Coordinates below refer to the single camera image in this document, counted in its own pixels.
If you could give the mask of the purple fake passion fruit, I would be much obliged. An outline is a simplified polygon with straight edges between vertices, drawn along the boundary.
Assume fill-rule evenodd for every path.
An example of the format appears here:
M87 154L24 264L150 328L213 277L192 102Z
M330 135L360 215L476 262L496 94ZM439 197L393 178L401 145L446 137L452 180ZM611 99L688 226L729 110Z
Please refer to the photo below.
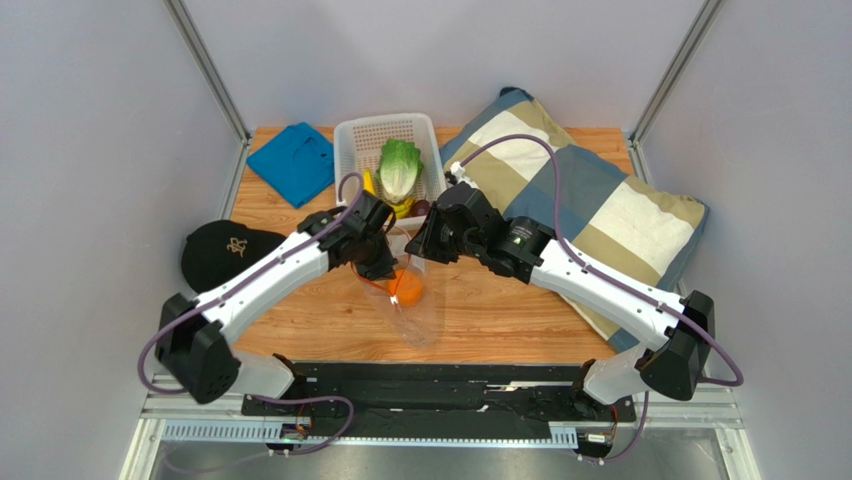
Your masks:
M430 210L431 203L427 200L417 200L410 209L411 217L425 217Z

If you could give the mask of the yellow fake banana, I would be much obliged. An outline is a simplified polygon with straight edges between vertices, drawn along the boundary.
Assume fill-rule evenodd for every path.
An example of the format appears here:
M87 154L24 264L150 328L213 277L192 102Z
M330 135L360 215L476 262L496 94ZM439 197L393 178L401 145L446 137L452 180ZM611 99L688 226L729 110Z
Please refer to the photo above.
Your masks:
M388 194L385 191L383 184L379 181L379 177L370 169L365 169L363 171L363 180L364 190L388 203L394 209L395 215L398 219L412 216L412 210L415 204L415 197L412 192L404 197L400 197L393 193Z

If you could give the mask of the orange fake orange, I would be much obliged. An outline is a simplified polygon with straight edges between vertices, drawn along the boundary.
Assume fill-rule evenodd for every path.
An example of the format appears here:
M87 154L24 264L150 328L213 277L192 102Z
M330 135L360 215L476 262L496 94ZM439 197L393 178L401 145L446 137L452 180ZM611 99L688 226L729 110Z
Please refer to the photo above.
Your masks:
M416 270L398 269L394 277L387 281L386 291L391 301L402 308L418 305L424 295L424 282Z

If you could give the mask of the clear zip top bag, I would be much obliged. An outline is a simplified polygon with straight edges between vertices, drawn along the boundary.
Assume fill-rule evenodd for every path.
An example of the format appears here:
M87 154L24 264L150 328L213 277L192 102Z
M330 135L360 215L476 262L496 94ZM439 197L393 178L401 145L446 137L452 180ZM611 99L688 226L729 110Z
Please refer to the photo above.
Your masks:
M397 263L391 279L367 280L353 270L366 298L394 328L406 344L416 348L433 345L443 328L426 261L405 251L410 233L393 227L387 234L391 253Z

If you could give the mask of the green fake lettuce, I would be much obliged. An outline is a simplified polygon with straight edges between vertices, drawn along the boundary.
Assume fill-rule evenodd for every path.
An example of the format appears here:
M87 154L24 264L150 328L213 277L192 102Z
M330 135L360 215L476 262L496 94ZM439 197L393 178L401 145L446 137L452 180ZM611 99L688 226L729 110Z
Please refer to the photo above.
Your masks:
M377 173L388 194L404 197L414 193L423 168L421 150L415 143L391 138L382 146Z

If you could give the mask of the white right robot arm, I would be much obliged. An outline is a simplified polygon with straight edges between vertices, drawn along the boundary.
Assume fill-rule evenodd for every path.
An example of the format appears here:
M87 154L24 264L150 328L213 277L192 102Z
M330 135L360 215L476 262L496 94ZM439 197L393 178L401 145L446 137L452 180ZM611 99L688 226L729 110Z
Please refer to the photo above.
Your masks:
M714 302L693 291L686 297L638 282L579 251L528 217L505 219L466 182L433 202L407 253L443 264L475 258L492 273L556 292L612 320L637 345L604 360L590 360L575 388L609 405L645 391L673 400L692 399L711 351Z

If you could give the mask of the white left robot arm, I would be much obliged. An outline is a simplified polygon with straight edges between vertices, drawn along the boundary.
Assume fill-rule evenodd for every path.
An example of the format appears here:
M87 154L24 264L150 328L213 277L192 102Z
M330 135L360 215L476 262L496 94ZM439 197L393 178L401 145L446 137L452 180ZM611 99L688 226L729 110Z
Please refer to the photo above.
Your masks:
M351 264L371 279L389 277L396 259L385 224L393 209L360 192L346 208L314 213L272 252L232 280L188 299L177 293L162 306L160 329L142 354L153 355L198 404L227 393L280 398L295 375L275 356L234 349L266 311L302 285Z

